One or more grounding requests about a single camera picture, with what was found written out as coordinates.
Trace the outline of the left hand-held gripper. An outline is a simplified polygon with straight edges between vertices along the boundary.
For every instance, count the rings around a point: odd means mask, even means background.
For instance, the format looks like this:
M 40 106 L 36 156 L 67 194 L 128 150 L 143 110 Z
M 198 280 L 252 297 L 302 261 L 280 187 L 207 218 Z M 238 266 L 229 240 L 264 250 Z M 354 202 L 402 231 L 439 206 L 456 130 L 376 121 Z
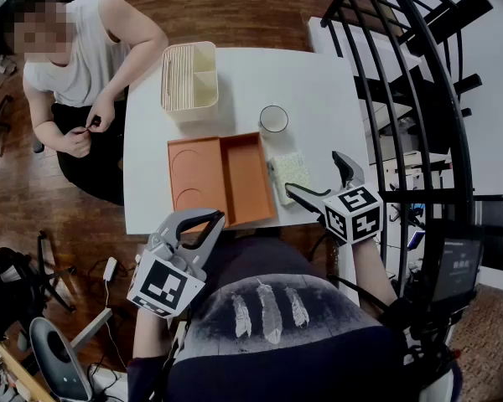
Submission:
M 181 244 L 181 234 L 206 224 L 193 244 Z M 218 209 L 185 209 L 171 213 L 151 234 L 137 256 L 127 293 L 136 306 L 162 317 L 177 317 L 205 285 L 202 268 L 226 224 Z

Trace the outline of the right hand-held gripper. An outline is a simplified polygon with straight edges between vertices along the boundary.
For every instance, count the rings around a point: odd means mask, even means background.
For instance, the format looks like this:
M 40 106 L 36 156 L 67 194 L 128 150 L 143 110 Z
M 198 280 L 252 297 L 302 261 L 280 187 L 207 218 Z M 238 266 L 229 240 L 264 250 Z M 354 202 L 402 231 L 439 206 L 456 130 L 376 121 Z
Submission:
M 339 241 L 353 245 L 374 237 L 383 229 L 383 200 L 365 180 L 361 166 L 347 155 L 332 151 L 342 187 L 315 192 L 296 183 L 286 183 L 286 195 L 311 213 Z

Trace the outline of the white box with blue logo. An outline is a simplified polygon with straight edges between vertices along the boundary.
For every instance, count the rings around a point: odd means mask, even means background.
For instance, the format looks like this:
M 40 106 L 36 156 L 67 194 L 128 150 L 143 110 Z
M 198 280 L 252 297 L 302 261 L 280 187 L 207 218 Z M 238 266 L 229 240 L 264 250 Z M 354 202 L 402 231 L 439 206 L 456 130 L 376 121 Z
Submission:
M 292 152 L 272 157 L 268 160 L 267 167 L 282 206 L 286 207 L 294 203 L 294 200 L 286 194 L 286 183 L 295 183 L 311 189 L 311 177 L 301 153 Z

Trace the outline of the person's left forearm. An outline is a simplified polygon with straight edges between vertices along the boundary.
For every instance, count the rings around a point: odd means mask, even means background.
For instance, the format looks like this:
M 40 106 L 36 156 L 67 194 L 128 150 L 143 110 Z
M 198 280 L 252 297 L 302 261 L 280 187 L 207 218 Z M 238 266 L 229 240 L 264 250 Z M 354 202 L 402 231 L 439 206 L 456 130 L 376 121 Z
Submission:
M 167 356 L 172 345 L 168 322 L 152 312 L 139 308 L 133 340 L 133 358 Z

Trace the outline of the person's right forearm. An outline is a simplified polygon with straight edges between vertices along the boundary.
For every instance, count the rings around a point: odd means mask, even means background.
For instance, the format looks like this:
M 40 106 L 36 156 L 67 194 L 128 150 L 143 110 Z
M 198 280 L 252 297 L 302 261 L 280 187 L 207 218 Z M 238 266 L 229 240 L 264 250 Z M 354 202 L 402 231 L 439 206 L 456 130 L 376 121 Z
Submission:
M 386 273 L 386 268 L 373 239 L 352 245 L 356 283 L 389 307 L 397 295 Z

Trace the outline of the orange tray box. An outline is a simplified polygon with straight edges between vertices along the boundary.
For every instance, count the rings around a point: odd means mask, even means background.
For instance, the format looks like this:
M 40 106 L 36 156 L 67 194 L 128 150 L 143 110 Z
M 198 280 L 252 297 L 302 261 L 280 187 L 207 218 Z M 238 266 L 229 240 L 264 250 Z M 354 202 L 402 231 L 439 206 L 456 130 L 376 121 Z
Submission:
M 168 142 L 173 209 L 218 209 L 226 228 L 277 217 L 257 132 Z

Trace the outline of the clear glass cup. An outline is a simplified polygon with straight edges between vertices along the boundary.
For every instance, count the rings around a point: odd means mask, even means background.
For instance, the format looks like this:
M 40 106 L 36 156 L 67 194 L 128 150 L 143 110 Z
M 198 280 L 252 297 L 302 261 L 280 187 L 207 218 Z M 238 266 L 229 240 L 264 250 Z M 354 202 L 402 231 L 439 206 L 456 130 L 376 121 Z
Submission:
M 263 137 L 279 134 L 288 127 L 288 122 L 288 114 L 282 107 L 266 106 L 259 116 L 259 132 Z

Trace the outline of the person's dark feather-print shirt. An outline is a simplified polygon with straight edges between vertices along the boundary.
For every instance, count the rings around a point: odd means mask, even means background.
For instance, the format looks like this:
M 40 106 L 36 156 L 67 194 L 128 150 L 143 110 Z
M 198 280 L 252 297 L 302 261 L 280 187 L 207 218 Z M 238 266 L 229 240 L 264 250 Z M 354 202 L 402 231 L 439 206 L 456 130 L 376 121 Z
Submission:
M 402 336 L 291 245 L 220 239 L 180 350 L 132 358 L 128 402 L 418 402 Z

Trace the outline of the grey metal table leg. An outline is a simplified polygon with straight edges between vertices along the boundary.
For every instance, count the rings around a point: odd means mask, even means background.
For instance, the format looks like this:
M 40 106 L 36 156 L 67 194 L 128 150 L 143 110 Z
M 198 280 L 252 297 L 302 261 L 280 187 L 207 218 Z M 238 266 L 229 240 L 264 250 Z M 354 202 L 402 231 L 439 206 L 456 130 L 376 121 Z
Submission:
M 112 316 L 111 308 L 104 308 L 75 338 L 70 342 L 71 348 L 78 353 L 107 324 Z

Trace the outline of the cream plastic organizer box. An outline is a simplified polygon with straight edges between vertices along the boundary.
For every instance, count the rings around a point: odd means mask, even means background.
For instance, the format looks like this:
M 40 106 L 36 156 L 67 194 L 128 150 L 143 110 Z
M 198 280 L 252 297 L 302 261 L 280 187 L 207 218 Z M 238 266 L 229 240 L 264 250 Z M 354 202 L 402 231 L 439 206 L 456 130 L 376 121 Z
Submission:
M 218 114 L 216 46 L 175 44 L 162 55 L 161 106 L 176 123 L 207 121 Z

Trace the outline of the black screen device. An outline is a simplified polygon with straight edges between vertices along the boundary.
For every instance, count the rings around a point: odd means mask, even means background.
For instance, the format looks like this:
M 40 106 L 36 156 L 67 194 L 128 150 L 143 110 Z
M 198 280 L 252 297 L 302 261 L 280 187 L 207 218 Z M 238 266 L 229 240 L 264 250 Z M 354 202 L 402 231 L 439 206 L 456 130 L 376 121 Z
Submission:
M 450 302 L 473 291 L 479 269 L 480 250 L 480 240 L 444 240 L 432 304 Z

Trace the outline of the grey plastic shell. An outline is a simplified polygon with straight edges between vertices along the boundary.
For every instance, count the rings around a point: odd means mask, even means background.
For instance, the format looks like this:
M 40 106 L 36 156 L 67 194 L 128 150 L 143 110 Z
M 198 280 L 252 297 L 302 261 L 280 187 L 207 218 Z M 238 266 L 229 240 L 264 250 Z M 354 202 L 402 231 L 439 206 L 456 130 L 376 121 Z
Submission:
M 29 327 L 34 356 L 51 392 L 64 402 L 91 402 L 93 390 L 75 351 L 48 319 L 36 317 Z

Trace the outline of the black office chair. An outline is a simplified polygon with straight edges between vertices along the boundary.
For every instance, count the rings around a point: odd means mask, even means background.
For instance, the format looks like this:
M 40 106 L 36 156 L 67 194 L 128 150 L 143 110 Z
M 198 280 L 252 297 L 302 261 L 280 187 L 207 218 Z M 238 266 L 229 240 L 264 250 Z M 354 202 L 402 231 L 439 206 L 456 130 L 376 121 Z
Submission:
M 47 297 L 53 297 L 67 312 L 75 311 L 55 290 L 53 281 L 76 273 L 70 266 L 48 273 L 45 270 L 43 243 L 48 235 L 41 231 L 37 238 L 37 263 L 8 247 L 0 248 L 0 342 L 6 339 L 7 330 L 19 322 L 25 332 L 30 323 L 43 315 Z

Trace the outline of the light wooden plank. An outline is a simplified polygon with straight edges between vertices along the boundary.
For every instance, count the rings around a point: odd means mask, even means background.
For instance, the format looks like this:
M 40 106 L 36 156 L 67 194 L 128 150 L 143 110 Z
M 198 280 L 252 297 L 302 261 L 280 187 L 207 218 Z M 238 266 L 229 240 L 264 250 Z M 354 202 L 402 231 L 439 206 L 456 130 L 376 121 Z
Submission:
M 0 343 L 0 359 L 6 365 L 6 369 L 30 392 L 33 402 L 56 402 L 2 343 Z

